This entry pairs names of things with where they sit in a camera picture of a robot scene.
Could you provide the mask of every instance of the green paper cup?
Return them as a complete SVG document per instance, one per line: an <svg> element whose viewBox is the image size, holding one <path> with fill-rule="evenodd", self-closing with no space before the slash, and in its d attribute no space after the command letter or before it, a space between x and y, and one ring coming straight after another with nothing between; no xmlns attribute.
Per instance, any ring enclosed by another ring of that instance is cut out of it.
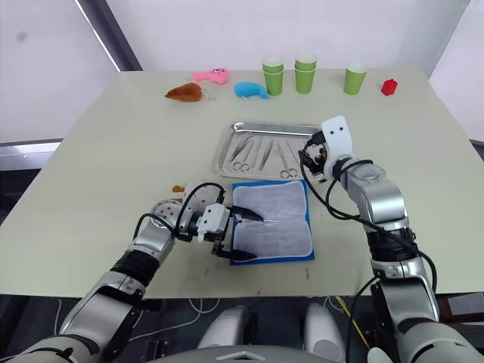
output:
<svg viewBox="0 0 484 363"><path fill-rule="evenodd" d="M315 78L315 70L298 70L295 69L296 74L296 91L302 94L309 93L312 87L312 80Z"/></svg>
<svg viewBox="0 0 484 363"><path fill-rule="evenodd" d="M282 93L282 79L284 75L284 62L279 57L267 57L262 61L265 87L271 96Z"/></svg>
<svg viewBox="0 0 484 363"><path fill-rule="evenodd" d="M298 53L296 54L296 63L294 68L297 70L315 70L318 58L314 53Z"/></svg>
<svg viewBox="0 0 484 363"><path fill-rule="evenodd" d="M365 80L368 66L363 63L354 63L346 68L345 93L348 95L357 95L360 92L361 85Z"/></svg>

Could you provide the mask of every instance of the plush chicken leg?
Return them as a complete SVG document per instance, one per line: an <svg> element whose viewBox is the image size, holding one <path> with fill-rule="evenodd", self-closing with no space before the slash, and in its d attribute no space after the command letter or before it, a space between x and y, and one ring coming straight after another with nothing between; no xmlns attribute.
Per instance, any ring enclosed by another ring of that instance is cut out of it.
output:
<svg viewBox="0 0 484 363"><path fill-rule="evenodd" d="M195 102L202 98L202 89L197 83L187 83L171 89L165 97L182 102Z"/></svg>

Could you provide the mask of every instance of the yellow cable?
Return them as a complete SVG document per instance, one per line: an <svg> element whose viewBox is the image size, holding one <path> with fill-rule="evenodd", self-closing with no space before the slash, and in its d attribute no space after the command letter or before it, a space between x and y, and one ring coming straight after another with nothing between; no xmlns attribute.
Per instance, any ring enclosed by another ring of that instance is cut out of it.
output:
<svg viewBox="0 0 484 363"><path fill-rule="evenodd" d="M335 296L335 297L336 297L336 300L338 300L338 302L340 303L341 307L343 308L343 310L345 311L345 313L348 315L348 318L349 318L350 314L349 314L348 308L346 307L345 302L343 301L343 299L341 299L341 297L339 297L339 296ZM366 345L367 349L370 350L370 344L368 344L368 341L365 339L365 336L361 332L360 327L356 323L355 319L353 319L353 322L352 323L355 326L355 329L358 332L358 335L360 336L361 340Z"/></svg>

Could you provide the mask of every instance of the white table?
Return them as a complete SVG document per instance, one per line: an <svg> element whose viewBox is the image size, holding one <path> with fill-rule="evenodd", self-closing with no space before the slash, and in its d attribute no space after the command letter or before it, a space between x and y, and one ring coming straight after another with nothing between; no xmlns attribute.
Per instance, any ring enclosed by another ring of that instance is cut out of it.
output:
<svg viewBox="0 0 484 363"><path fill-rule="evenodd" d="M321 70L309 95L297 94L286 72L281 96L236 98L237 81L263 83L262 72L244 71L227 85L203 85L216 101L163 97L185 77L121 73L78 121L0 227L0 293L83 296L123 254L138 217L177 197L173 185L216 181L230 190L236 180L214 175L212 160L232 123L319 124L338 114L356 155L401 188L419 247L438 268L438 292L484 290L484 164L421 71L371 70L357 96L343 93L342 70ZM392 97L380 93L388 78L399 81ZM340 187L332 201L355 212ZM230 266L210 254L211 243L178 242L147 297L354 293L371 276L363 228L333 219L313 196L309 206L314 261Z"/></svg>

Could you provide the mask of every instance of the metal tray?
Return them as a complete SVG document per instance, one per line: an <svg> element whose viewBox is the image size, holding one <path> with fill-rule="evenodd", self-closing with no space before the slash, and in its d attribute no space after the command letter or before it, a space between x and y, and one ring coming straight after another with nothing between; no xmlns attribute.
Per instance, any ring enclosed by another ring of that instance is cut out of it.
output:
<svg viewBox="0 0 484 363"><path fill-rule="evenodd" d="M235 123L226 130L213 161L213 168L220 176L255 180L299 180L303 179L299 168L298 150L321 128L314 125L280 125L275 123ZM272 146L268 158L260 169L268 146ZM234 156L237 147L244 145ZM287 172L281 154L286 160ZM306 168L311 182L322 183L322 175L313 177Z"/></svg>

